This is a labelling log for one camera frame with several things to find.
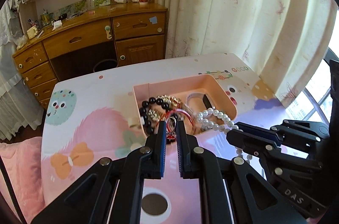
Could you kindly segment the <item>red bangle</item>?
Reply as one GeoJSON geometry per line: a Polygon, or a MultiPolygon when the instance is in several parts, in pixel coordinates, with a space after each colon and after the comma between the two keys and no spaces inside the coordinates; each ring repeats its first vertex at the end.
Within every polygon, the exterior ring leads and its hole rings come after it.
{"type": "Polygon", "coordinates": [[[195,123],[194,120],[192,119],[191,115],[183,110],[183,109],[173,109],[169,111],[168,113],[165,114],[164,120],[166,123],[166,129],[168,133],[172,133],[175,131],[177,122],[182,120],[185,121],[187,120],[189,124],[194,128],[195,123]]]}

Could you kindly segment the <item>white smart watch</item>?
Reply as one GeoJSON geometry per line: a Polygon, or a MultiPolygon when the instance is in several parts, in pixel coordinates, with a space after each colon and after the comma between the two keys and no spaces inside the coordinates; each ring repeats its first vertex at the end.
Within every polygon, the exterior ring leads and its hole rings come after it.
{"type": "Polygon", "coordinates": [[[192,92],[187,95],[185,104],[189,107],[201,107],[205,109],[215,109],[214,102],[212,101],[211,97],[202,92],[192,92]]]}

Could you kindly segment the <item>pink plastic tray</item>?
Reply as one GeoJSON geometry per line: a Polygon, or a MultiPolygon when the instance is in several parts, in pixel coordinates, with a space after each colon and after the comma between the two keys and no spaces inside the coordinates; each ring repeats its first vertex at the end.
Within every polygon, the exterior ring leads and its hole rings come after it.
{"type": "MultiPolygon", "coordinates": [[[[185,124],[191,129],[188,134],[199,134],[205,130],[225,131],[233,127],[237,109],[230,97],[211,75],[197,75],[159,83],[147,83],[133,87],[134,96],[139,108],[143,132],[149,136],[157,132],[158,125],[166,113],[173,109],[187,111],[194,120],[195,126],[185,124]],[[185,104],[187,95],[192,92],[208,94],[214,102],[215,109],[189,107],[185,104]]],[[[176,132],[166,135],[170,141],[176,140],[176,132]]]]}

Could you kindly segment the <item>wooden desk with drawers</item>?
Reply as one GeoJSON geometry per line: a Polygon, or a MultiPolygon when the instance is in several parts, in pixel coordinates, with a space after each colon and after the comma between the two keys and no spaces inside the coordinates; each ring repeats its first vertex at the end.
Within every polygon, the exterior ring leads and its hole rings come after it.
{"type": "Polygon", "coordinates": [[[165,57],[167,8],[114,4],[63,20],[29,40],[13,59],[24,83],[46,109],[56,83],[104,69],[165,57]]]}

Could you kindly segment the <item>cream floral curtain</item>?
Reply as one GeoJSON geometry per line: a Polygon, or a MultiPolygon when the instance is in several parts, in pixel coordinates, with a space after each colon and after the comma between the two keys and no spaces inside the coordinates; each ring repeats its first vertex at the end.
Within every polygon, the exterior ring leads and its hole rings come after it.
{"type": "Polygon", "coordinates": [[[168,9],[167,57],[233,53],[289,106],[320,65],[334,0],[158,0],[168,9]]]}

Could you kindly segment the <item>pink bed quilt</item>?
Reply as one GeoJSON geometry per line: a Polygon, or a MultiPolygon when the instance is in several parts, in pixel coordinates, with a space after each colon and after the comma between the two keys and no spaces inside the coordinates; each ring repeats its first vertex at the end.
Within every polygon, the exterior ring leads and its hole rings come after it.
{"type": "Polygon", "coordinates": [[[27,223],[45,207],[41,181],[41,137],[1,143],[1,158],[27,223]]]}

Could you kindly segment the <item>white lace cloth cover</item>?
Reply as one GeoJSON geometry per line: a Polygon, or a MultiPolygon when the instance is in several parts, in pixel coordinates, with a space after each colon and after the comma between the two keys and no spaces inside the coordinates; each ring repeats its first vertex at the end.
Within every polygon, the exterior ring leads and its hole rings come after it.
{"type": "Polygon", "coordinates": [[[11,140],[21,127],[35,130],[44,112],[14,62],[17,46],[27,39],[18,8],[18,0],[5,0],[1,7],[1,140],[11,140]]]}

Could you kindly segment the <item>window frame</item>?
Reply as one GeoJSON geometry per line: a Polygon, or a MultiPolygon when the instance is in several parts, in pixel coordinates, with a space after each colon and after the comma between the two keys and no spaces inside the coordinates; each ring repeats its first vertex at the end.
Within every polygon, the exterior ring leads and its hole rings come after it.
{"type": "Polygon", "coordinates": [[[306,87],[288,106],[286,111],[291,119],[329,124],[332,113],[330,60],[338,60],[338,57],[331,48],[328,48],[306,87]]]}

